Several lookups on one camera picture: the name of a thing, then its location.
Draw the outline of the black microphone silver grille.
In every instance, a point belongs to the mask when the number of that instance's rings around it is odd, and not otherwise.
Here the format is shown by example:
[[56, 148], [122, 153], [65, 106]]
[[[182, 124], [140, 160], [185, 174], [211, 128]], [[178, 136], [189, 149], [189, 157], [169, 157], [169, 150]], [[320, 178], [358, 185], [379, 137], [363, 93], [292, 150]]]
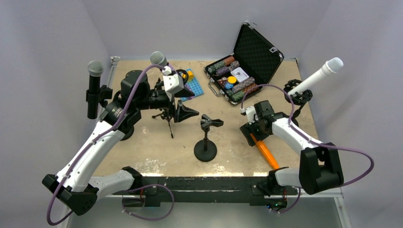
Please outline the black microphone silver grille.
[[104, 71], [104, 65], [99, 61], [91, 61], [87, 66], [89, 72], [89, 85], [86, 92], [87, 117], [96, 119], [100, 95], [100, 77]]

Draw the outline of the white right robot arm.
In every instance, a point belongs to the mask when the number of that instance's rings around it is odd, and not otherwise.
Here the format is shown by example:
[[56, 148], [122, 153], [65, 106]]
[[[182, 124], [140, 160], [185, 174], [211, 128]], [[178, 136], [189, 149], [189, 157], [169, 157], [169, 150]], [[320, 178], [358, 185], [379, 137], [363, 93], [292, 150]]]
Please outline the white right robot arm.
[[332, 148], [333, 144], [322, 146], [321, 141], [311, 138], [291, 122], [288, 115], [275, 112], [269, 101], [242, 108], [240, 113], [248, 119], [240, 130], [249, 146], [274, 135], [299, 156], [298, 168], [274, 168], [268, 173], [263, 187], [269, 194], [291, 186], [313, 195], [344, 184], [338, 150]]

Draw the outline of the yellow lego brick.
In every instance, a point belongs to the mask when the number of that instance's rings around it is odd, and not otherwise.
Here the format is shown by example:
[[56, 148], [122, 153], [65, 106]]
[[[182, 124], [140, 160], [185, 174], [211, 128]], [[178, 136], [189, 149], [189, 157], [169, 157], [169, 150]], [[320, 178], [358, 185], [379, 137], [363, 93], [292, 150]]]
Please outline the yellow lego brick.
[[187, 70], [187, 74], [188, 74], [188, 80], [192, 81], [192, 79], [194, 78], [194, 73], [191, 70]]

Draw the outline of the black round-base stand left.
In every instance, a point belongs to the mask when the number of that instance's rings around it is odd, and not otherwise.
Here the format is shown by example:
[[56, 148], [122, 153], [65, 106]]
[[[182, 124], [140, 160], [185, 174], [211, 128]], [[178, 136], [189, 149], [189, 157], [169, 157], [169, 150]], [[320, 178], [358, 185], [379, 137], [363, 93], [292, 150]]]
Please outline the black round-base stand left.
[[[113, 95], [113, 89], [107, 87], [106, 85], [100, 86], [98, 108], [102, 107], [105, 109], [101, 112], [100, 121], [106, 121], [110, 125], [114, 125], [117, 122], [124, 107], [124, 103], [122, 99], [119, 98], [119, 95], [120, 92], [117, 92], [115, 95]], [[133, 120], [129, 119], [133, 116], [134, 113], [129, 111], [117, 128], [125, 134], [121, 141], [129, 139], [134, 133], [134, 122]]]

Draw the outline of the white microphone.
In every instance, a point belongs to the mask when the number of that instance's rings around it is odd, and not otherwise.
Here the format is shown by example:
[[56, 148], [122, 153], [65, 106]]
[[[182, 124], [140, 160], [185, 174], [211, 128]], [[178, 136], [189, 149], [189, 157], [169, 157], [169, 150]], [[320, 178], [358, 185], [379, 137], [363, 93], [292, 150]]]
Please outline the white microphone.
[[296, 96], [297, 94], [303, 94], [304, 91], [309, 90], [312, 86], [320, 82], [321, 80], [336, 74], [344, 66], [343, 61], [334, 57], [326, 61], [319, 70], [309, 76], [307, 79], [299, 83], [295, 88], [288, 92], [289, 96]]

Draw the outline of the black round-base mic stand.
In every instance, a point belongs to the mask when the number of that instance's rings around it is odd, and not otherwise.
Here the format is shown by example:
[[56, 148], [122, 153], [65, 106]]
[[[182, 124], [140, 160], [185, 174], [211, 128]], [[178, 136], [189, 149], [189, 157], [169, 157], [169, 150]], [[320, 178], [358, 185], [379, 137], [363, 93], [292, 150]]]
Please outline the black round-base mic stand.
[[221, 127], [224, 125], [224, 121], [221, 119], [211, 119], [206, 114], [201, 116], [201, 129], [204, 131], [204, 138], [198, 141], [194, 147], [195, 157], [202, 162], [210, 162], [217, 155], [216, 144], [208, 138], [208, 132], [211, 127]]

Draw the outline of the purple glitter microphone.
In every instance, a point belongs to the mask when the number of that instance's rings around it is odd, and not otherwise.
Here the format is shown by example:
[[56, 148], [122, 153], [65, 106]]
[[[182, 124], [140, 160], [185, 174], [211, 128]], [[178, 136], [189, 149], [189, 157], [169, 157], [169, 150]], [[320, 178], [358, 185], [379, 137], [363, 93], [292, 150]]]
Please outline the purple glitter microphone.
[[175, 70], [174, 67], [167, 61], [166, 56], [165, 56], [162, 52], [160, 52], [160, 51], [155, 51], [155, 52], [153, 52], [153, 53], [151, 54], [151, 56], [150, 56], [150, 62], [151, 62], [153, 65], [162, 66], [163, 69], [164, 69], [165, 66], [169, 66], [169, 67], [172, 68], [172, 70]]

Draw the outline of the orange microphone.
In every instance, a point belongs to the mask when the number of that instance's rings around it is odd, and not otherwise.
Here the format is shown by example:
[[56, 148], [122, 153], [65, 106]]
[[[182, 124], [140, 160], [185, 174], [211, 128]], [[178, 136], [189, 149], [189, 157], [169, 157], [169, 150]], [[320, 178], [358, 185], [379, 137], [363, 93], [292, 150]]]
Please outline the orange microphone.
[[258, 141], [255, 136], [251, 133], [250, 134], [252, 140], [254, 141], [256, 147], [259, 149], [259, 151], [262, 153], [266, 161], [269, 163], [269, 165], [274, 169], [279, 169], [279, 164], [277, 163], [276, 159], [274, 156], [271, 154], [270, 150], [267, 148], [265, 143], [263, 141]]

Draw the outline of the blue lego baseplate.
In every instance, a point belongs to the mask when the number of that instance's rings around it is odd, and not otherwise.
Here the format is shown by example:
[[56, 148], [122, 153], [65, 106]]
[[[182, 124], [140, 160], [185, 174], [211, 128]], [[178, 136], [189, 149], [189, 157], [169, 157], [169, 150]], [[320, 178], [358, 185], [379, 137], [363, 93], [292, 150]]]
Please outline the blue lego baseplate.
[[192, 100], [194, 98], [197, 98], [199, 96], [204, 95], [204, 91], [201, 87], [201, 85], [199, 84], [199, 81], [197, 80], [197, 78], [194, 76], [194, 78], [192, 79], [192, 81], [187, 81], [187, 83], [185, 84], [185, 86], [190, 89], [191, 91], [193, 91], [195, 93], [195, 96], [192, 97], [183, 97], [181, 98], [181, 100], [183, 102], [188, 101], [188, 100]]

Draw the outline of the black poker chip case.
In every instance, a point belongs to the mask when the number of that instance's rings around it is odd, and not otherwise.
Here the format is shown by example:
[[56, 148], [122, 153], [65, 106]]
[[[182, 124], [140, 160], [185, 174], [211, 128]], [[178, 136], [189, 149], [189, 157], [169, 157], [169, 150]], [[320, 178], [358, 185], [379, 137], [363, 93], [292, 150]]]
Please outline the black poker chip case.
[[[235, 46], [230, 55], [227, 55], [204, 67], [209, 82], [208, 87], [217, 97], [224, 97], [232, 106], [241, 102], [247, 89], [254, 85], [267, 84], [284, 60], [284, 54], [253, 25], [244, 22], [238, 33]], [[224, 72], [223, 67], [229, 68], [234, 62], [248, 76], [247, 83], [236, 82], [232, 88], [225, 87], [225, 80], [231, 76], [230, 71]]]

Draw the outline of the black table front rail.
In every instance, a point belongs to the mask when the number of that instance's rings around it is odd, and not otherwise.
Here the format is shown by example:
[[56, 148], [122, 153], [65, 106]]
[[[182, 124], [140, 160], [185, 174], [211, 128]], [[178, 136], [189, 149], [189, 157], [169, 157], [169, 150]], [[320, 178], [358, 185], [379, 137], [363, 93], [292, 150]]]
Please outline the black table front rail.
[[141, 196], [145, 206], [161, 203], [246, 203], [264, 206], [271, 199], [297, 195], [292, 187], [269, 190], [267, 177], [142, 177], [115, 195]]

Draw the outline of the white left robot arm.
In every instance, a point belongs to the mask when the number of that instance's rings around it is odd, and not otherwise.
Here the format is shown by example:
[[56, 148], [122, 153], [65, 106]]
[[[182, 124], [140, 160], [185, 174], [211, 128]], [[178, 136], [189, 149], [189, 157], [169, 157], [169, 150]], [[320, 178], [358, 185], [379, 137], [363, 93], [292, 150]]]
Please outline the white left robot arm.
[[95, 177], [94, 172], [118, 142], [133, 135], [134, 125], [140, 121], [143, 110], [159, 109], [163, 119], [176, 123], [197, 116], [197, 111], [182, 103], [182, 98], [193, 96], [186, 87], [188, 80], [187, 71], [166, 68], [163, 77], [151, 87], [146, 71], [132, 70], [125, 75], [116, 93], [105, 85], [98, 93], [89, 91], [86, 95], [88, 117], [96, 117], [98, 105], [104, 111], [74, 158], [57, 174], [48, 174], [42, 180], [52, 192], [52, 198], [65, 204], [70, 213], [81, 216], [99, 199], [111, 194], [120, 191], [137, 194], [144, 184], [141, 173], [134, 168], [123, 167], [104, 177]]

